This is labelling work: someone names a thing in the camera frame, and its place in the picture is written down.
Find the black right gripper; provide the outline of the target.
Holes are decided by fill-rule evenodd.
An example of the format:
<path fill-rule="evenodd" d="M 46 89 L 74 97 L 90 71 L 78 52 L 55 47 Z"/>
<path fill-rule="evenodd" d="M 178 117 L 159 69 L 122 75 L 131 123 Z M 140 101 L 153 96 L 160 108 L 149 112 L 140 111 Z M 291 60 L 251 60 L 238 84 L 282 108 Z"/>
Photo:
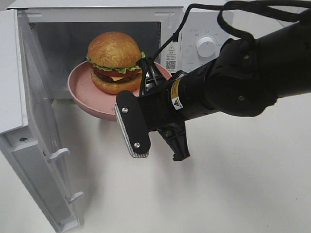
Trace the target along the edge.
<path fill-rule="evenodd" d="M 133 158 L 146 158 L 151 141 L 149 131 L 158 131 L 173 150 L 173 160 L 182 161 L 190 157 L 187 145 L 185 122 L 177 116 L 171 100 L 167 81 L 150 58 L 141 58 L 146 93 L 137 97 L 130 91 L 121 91 L 116 96 L 115 114 L 117 122 Z"/>

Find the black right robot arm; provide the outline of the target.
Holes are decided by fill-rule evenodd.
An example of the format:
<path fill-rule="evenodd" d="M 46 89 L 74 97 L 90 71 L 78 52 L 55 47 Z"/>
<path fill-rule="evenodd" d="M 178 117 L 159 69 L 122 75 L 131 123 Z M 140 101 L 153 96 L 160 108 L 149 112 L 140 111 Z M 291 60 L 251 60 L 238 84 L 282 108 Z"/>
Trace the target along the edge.
<path fill-rule="evenodd" d="M 116 97 L 117 121 L 133 158 L 146 158 L 157 131 L 173 160 L 189 157 L 187 120 L 223 112 L 255 117 L 279 98 L 311 91 L 311 24 L 298 22 L 255 41 L 228 40 L 219 56 L 169 79 L 155 65 L 144 68 L 143 95 Z"/>

